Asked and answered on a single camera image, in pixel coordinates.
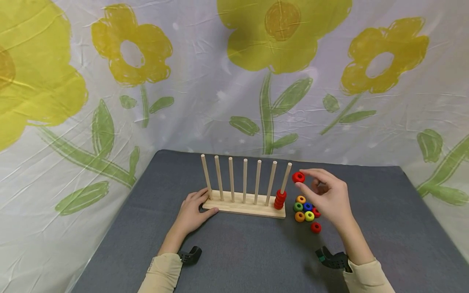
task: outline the finger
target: finger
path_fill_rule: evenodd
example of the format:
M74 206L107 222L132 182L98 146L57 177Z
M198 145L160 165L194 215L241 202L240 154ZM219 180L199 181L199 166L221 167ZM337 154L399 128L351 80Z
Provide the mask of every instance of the finger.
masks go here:
M318 186L317 194L323 195L324 193L326 193L328 191L329 191L329 187L327 187L327 185L320 185L320 186Z
M295 183L295 186L298 187L304 196L314 205L318 206L321 202L321 196L314 193L311 189L309 189L306 185L301 182Z
M218 213L218 208L211 208L203 213L200 213L200 215L202 216L202 219L205 222L206 220L208 220L208 218L215 215L216 213Z
M300 170L300 172L305 175L309 175L311 177L319 179L319 181L328 185L329 187L332 187L332 185L338 180L335 176L330 176L318 170L319 169L308 169L308 170Z
M318 186L319 184L321 183L321 181L319 181L318 178L314 178L313 179L313 183L311 183L311 188L313 189L313 191L317 194L319 194L319 189L318 189Z
M206 202L208 199L208 192L204 193L201 197L199 197L198 199L196 199L196 203L197 205L201 205L203 204L204 202Z
M204 195L206 192L207 192L208 188L205 187L199 191L197 191L197 193L192 197L192 199L198 199L199 197L201 197L202 195Z
M197 192L189 193L186 197L186 201L190 200Z

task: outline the green leaf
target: green leaf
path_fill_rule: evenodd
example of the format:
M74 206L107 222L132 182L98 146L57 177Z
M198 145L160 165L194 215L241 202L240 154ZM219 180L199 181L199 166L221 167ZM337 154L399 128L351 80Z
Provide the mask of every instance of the green leaf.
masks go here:
M297 139L298 139L298 134L296 133L287 134L286 136L281 137L276 142L274 142L273 148L274 149L283 148L286 145L296 142Z
M249 136L254 136L259 131L256 123L242 116L231 116L230 125Z
M174 104L174 98L173 97L162 97L159 98L158 101L153 103L150 107L150 113L156 113L157 111L169 107L172 104Z
M131 109L137 105L137 100L134 98L131 98L129 96L120 96L119 100L121 100L121 105L122 107L126 109Z
M324 108L329 112L329 113L334 113L335 111L339 110L339 102L337 99L330 94L327 94L324 99L323 99L323 105Z
M114 122L103 99L94 110L91 135L95 154L107 158L114 146Z
M371 117L371 116L373 116L375 113L376 113L375 110L371 110L371 111L359 111L359 112L351 113L351 114L349 114L349 115L346 115L346 116L342 117L342 119L339 120L339 123L353 123L353 122L357 122L357 121L366 119L366 118L368 118L368 117Z
M88 185L85 188L72 192L62 199L55 206L55 210L58 211L61 216L71 215L99 201L106 196L108 192L108 181Z
M140 148L138 146L134 147L134 150L130 154L129 159L129 174L131 176L135 175L135 169L137 167L138 159L140 158Z
M427 188L434 197L452 205L462 206L469 202L469 195L459 189L444 186L430 186Z
M426 163L436 163L441 155L443 138L433 129L425 129L417 134L417 142Z
M306 95L312 84L313 79L308 77L299 79L290 85L273 103L272 117L278 117L290 111Z

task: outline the fabric backdrop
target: fabric backdrop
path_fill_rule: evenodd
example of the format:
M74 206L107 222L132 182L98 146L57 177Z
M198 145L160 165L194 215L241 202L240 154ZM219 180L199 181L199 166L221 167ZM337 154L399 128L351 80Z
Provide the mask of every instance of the fabric backdrop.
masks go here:
M469 259L468 9L0 1L0 290L69 291L160 149L400 165Z

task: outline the green bead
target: green bead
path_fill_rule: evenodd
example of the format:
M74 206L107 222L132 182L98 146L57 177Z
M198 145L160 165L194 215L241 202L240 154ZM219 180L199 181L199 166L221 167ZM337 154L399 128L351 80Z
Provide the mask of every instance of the green bead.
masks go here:
M293 206L293 210L295 212L302 211L303 210L303 205L301 203L295 203L295 205Z

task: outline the black clip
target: black clip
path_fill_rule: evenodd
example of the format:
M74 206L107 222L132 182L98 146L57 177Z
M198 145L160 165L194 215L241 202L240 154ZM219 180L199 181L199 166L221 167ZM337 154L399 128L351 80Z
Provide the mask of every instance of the black clip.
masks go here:
M323 246L316 250L316 256L319 258L319 261L328 268L335 270L345 269L346 272L352 272L352 268L348 265L348 256L343 252L332 255L327 247Z
M194 246L189 253L179 251L178 255L183 264L196 264L202 254L202 249L199 246Z

